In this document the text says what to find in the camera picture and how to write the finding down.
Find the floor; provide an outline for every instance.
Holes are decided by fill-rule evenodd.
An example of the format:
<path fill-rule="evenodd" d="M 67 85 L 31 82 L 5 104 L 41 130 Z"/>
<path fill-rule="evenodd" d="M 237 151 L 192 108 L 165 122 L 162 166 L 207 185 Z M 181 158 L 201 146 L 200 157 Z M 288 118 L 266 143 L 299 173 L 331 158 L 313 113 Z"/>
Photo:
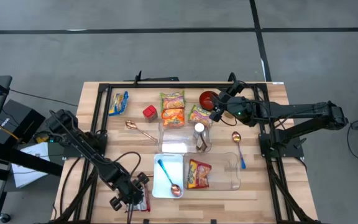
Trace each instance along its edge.
<path fill-rule="evenodd" d="M 0 30 L 78 30 L 159 27 L 254 27 L 246 0 L 0 0 Z M 256 0 L 262 28 L 358 27 L 358 1 Z M 358 119 L 358 32 L 169 34 L 0 34 L 0 75 L 11 88 L 77 103 L 85 81 L 178 76 L 180 80 L 285 82 L 290 103 L 331 100 Z M 267 63 L 270 74 L 266 71 Z M 11 93 L 36 109 L 76 108 Z M 319 219 L 358 223 L 358 159 L 346 129 L 308 134 L 308 177 Z M 358 131 L 350 142 L 358 155 Z M 10 223 L 47 222 L 59 179 L 48 176 L 9 193 Z"/>

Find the spoon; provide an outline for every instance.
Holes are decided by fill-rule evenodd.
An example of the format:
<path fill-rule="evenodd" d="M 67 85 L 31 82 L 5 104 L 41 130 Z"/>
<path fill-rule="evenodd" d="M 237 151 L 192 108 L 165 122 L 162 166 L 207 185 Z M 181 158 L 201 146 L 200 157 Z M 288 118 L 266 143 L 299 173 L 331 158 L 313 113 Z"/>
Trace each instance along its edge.
<path fill-rule="evenodd" d="M 168 175 L 168 173 L 167 173 L 167 170 L 165 170 L 165 167 L 164 167 L 164 164 L 162 163 L 162 160 L 159 159 L 157 162 L 158 162 L 158 164 L 160 164 L 162 170 L 164 170 L 165 175 L 167 175 L 169 182 L 171 182 L 171 192 L 172 192 L 172 194 L 173 194 L 174 196 L 176 196 L 176 197 L 179 197 L 180 194 L 181 194 L 179 185 L 172 183 L 172 180 L 171 180 L 171 178 L 169 177 L 169 175 Z"/>
<path fill-rule="evenodd" d="M 241 135 L 234 131 L 233 134 L 231 134 L 231 138 L 233 138 L 233 141 L 237 143 L 239 146 L 239 152 L 240 152 L 240 158 L 241 158 L 241 168 L 246 169 L 246 162 L 244 162 L 244 158 L 242 157 L 241 149 L 240 149 L 240 141 L 241 141 Z"/>
<path fill-rule="evenodd" d="M 155 141 L 155 142 L 158 142 L 158 140 L 157 140 L 155 137 L 153 137 L 153 136 L 147 134 L 146 132 L 144 132 L 144 131 L 138 129 L 137 126 L 136 126 L 136 124 L 135 124 L 135 122 L 133 122 L 133 121 L 125 121 L 125 125 L 127 126 L 127 128 L 129 128 L 129 129 L 136 129 L 136 130 L 140 131 L 142 134 L 144 134 L 144 135 L 146 135 L 147 137 L 149 137 L 151 140 L 153 140 L 153 141 Z"/>

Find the wooden table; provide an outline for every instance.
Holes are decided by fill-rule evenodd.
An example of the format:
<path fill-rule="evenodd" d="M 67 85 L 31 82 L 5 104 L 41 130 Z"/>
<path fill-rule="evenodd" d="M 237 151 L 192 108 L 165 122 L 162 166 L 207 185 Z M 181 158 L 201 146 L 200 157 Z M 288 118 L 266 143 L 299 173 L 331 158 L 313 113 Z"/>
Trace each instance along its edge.
<path fill-rule="evenodd" d="M 91 127 L 98 85 L 99 82 L 86 82 L 83 86 L 80 104 L 76 114 L 79 121 L 79 128 L 83 131 L 89 131 Z M 270 101 L 275 101 L 283 105 L 288 104 L 284 84 L 267 83 L 267 86 Z M 137 151 L 142 156 L 142 162 L 137 171 L 153 174 L 154 155 L 161 153 L 158 150 L 158 146 L 142 134 L 127 129 L 124 121 L 131 119 L 137 123 L 140 129 L 157 137 L 158 123 L 145 123 L 142 111 L 148 105 L 154 105 L 160 116 L 159 93 L 171 93 L 180 89 L 128 88 L 125 90 L 129 93 L 129 102 L 125 113 L 108 118 L 108 146 L 106 149 L 106 157 L 114 160 L 122 153 Z M 113 89 L 113 94 L 122 93 L 125 90 Z M 206 90 L 219 92 L 217 89 L 185 89 L 186 114 L 189 113 L 194 104 L 198 104 L 198 97 Z M 250 89 L 244 89 L 241 95 L 254 99 L 253 92 Z M 103 103 L 99 112 L 98 127 L 96 129 L 99 129 L 101 125 L 105 97 L 106 94 L 104 94 L 102 98 Z M 293 121 L 289 119 L 285 123 L 285 126 L 293 126 Z M 151 195 L 153 178 L 150 178 L 148 186 L 151 212 L 134 212 L 132 222 L 142 223 L 143 219 L 146 218 L 149 219 L 151 223 L 210 223 L 211 219 L 217 219 L 218 223 L 275 223 L 266 163 L 265 159 L 260 155 L 258 142 L 259 127 L 255 126 L 250 128 L 241 123 L 235 127 L 227 126 L 222 122 L 214 123 L 211 129 L 211 139 L 213 143 L 211 152 L 233 152 L 238 154 L 237 146 L 231 139 L 231 133 L 233 131 L 239 132 L 242 136 L 241 148 L 247 164 L 247 169 L 241 170 L 241 186 L 239 190 L 202 192 L 187 190 L 183 197 L 178 199 L 154 198 Z M 75 159 L 69 159 L 65 162 L 55 201 L 57 210 L 59 210 L 58 206 L 63 181 L 74 160 Z M 68 179 L 63 197 L 65 208 L 70 204 L 78 191 L 83 162 L 84 160 L 81 159 L 79 163 L 77 163 Z M 132 170 L 136 162 L 137 157 L 135 155 L 125 156 L 120 160 L 120 163 L 127 170 Z M 290 193 L 307 215 L 317 219 L 305 168 L 294 158 L 283 158 L 283 163 Z M 124 213 L 126 210 L 125 206 L 123 206 L 120 211 L 115 212 L 109 204 L 109 201 L 115 194 L 116 193 L 112 192 L 102 181 L 98 180 L 91 220 L 92 223 L 126 222 L 127 214 Z M 279 196 L 283 219 L 286 219 L 284 202 L 280 193 Z M 88 195 L 84 197 L 84 202 L 87 201 Z M 83 203 L 81 218 L 85 218 L 87 204 L 88 203 Z"/>

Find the red bowl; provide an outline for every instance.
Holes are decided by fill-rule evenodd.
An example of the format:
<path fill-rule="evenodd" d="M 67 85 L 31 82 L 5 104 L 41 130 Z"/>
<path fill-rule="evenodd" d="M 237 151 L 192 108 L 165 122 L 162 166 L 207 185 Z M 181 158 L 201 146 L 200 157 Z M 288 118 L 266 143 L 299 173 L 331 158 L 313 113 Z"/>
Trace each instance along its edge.
<path fill-rule="evenodd" d="M 211 111 L 214 108 L 213 96 L 217 98 L 218 94 L 213 91 L 205 91 L 200 95 L 200 105 L 204 110 Z"/>

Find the white tray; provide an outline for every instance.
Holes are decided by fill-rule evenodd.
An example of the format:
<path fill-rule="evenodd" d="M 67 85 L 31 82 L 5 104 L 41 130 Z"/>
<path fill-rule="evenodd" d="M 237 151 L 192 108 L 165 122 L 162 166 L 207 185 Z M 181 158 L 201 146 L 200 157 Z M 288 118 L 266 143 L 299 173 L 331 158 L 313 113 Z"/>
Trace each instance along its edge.
<path fill-rule="evenodd" d="M 161 159 L 171 180 L 179 185 L 181 195 L 176 197 L 171 193 L 171 182 L 165 175 L 158 160 Z M 157 154 L 154 156 L 154 181 L 152 195 L 156 198 L 180 198 L 183 196 L 183 156 L 180 154 Z"/>

